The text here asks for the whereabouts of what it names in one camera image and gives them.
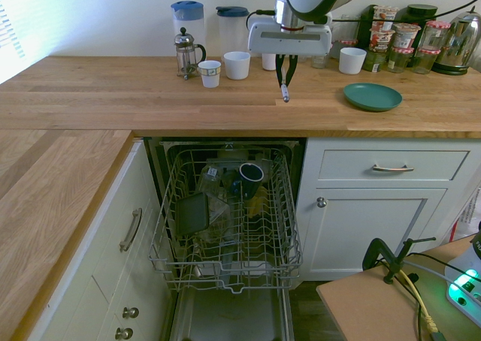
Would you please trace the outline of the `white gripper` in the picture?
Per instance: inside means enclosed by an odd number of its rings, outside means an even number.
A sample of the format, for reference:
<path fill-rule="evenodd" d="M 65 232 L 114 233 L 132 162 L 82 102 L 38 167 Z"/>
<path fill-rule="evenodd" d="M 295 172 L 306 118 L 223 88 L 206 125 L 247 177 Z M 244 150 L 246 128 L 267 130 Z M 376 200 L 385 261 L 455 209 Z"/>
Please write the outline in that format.
<path fill-rule="evenodd" d="M 331 49 L 331 30 L 328 26 L 305 26 L 299 33 L 282 32 L 274 21 L 255 21 L 250 26 L 248 50 L 275 55 L 276 75 L 283 85 L 283 63 L 289 55 L 286 83 L 290 83 L 297 68 L 298 56 L 324 56 Z"/>

